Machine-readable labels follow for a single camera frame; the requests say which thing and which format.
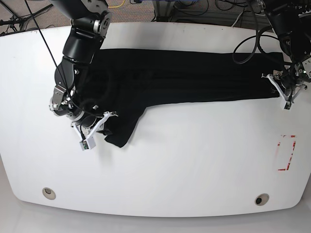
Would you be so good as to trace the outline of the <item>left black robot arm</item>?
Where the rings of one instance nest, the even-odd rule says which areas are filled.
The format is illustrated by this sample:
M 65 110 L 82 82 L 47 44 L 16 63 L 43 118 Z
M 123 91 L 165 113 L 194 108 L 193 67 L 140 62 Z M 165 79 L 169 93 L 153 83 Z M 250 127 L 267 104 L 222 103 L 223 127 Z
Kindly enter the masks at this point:
M 299 92 L 311 82 L 311 2 L 309 0 L 259 0 L 270 26 L 259 31 L 273 30 L 281 50 L 290 62 L 280 62 L 282 71 L 267 75 L 290 109 Z

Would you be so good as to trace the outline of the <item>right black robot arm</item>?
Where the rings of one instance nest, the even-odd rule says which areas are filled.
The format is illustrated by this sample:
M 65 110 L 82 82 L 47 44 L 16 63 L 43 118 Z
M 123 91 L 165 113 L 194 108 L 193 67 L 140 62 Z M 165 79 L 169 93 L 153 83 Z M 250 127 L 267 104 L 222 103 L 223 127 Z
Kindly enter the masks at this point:
M 83 94 L 90 65 L 104 42 L 112 13 L 104 0 L 53 0 L 52 5 L 70 19 L 71 29 L 57 65 L 50 109 L 67 116 L 78 127 L 82 139 L 104 113 L 98 100 Z

